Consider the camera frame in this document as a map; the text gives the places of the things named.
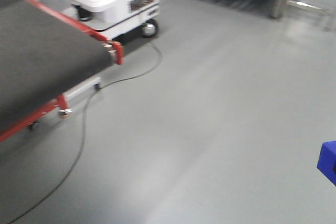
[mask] gray floor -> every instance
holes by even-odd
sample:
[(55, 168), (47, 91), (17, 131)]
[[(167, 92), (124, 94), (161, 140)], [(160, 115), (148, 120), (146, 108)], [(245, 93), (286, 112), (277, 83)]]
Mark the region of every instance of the gray floor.
[[(94, 98), (78, 166), (16, 223), (334, 224), (336, 189), (316, 164), (336, 138), (335, 29), (295, 9), (268, 19), (270, 4), (162, 0), (163, 63)], [(104, 83), (157, 60), (143, 39), (127, 51)], [(51, 113), (0, 144), (0, 223), (64, 176), (88, 95), (70, 118)]]

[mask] conveyor leg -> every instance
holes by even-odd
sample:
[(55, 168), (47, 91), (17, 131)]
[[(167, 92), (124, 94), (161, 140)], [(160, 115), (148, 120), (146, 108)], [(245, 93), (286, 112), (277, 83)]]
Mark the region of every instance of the conveyor leg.
[(57, 103), (60, 107), (60, 110), (58, 111), (58, 116), (60, 118), (67, 118), (72, 113), (72, 109), (68, 107), (65, 96), (63, 94), (57, 97)]

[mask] black wheel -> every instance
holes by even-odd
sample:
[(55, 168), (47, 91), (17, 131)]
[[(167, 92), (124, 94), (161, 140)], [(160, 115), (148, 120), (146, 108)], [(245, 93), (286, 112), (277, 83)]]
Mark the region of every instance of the black wheel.
[(142, 25), (142, 37), (144, 38), (153, 38), (158, 32), (159, 25), (154, 19), (150, 19)]
[(39, 122), (38, 121), (28, 125), (28, 129), (30, 131), (36, 131), (38, 129), (38, 127), (39, 127)]

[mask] blue plastic bin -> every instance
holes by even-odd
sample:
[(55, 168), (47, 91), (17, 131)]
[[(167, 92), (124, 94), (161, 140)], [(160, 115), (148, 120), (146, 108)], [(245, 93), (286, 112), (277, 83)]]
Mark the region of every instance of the blue plastic bin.
[(322, 145), (317, 168), (336, 185), (336, 141)]

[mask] conveyor belt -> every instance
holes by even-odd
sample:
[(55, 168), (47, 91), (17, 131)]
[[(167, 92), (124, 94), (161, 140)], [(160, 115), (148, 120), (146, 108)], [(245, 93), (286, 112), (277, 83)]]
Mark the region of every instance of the conveyor belt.
[(0, 130), (112, 65), (90, 36), (24, 0), (0, 0)]

